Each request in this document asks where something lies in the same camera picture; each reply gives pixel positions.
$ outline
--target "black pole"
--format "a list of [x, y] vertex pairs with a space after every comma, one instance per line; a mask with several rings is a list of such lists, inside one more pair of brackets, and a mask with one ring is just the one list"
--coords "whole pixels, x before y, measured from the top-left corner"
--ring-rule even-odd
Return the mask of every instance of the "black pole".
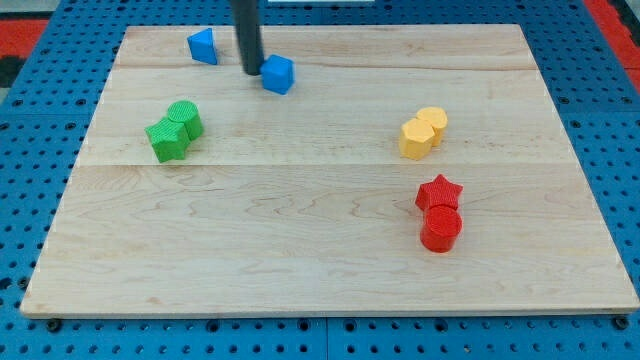
[[264, 62], [257, 0], [229, 0], [236, 26], [242, 68], [249, 75], [260, 75]]

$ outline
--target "green block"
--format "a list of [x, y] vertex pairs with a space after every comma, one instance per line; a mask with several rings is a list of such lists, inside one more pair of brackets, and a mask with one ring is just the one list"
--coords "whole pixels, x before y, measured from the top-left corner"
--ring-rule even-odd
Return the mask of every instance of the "green block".
[[197, 139], [204, 132], [196, 104], [188, 100], [177, 101], [167, 110], [171, 121], [184, 124], [189, 134], [189, 140]]
[[171, 159], [184, 160], [185, 151], [191, 143], [184, 124], [167, 117], [144, 129], [159, 162]]

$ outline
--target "wooden board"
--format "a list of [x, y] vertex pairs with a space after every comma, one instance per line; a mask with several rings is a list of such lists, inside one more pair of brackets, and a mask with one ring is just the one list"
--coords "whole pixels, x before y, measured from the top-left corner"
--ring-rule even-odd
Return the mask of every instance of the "wooden board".
[[[129, 28], [27, 289], [34, 318], [623, 313], [638, 298], [516, 25], [270, 27], [287, 96], [192, 61], [201, 28]], [[205, 134], [159, 165], [143, 128], [179, 99]], [[449, 113], [441, 147], [400, 125]], [[418, 185], [464, 185], [447, 254]]]

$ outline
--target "blue pegboard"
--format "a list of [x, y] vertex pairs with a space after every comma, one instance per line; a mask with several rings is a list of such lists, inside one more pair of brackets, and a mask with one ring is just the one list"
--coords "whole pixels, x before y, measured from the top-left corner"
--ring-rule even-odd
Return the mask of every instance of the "blue pegboard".
[[[640, 99], [580, 1], [267, 7], [269, 25], [517, 23], [636, 288]], [[128, 25], [230, 24], [224, 0], [63, 0], [0, 107], [0, 359], [638, 358], [640, 318], [48, 321], [18, 312]]]

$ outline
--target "yellow block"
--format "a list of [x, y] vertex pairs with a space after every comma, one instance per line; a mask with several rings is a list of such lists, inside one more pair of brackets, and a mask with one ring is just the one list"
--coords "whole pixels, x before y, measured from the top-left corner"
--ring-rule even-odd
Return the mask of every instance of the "yellow block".
[[435, 133], [429, 123], [413, 118], [402, 125], [398, 147], [402, 156], [420, 160], [431, 151]]
[[427, 121], [431, 125], [436, 134], [433, 139], [433, 146], [440, 145], [442, 137], [444, 136], [444, 130], [447, 128], [447, 123], [449, 121], [444, 109], [439, 107], [423, 108], [418, 111], [416, 117], [420, 120]]

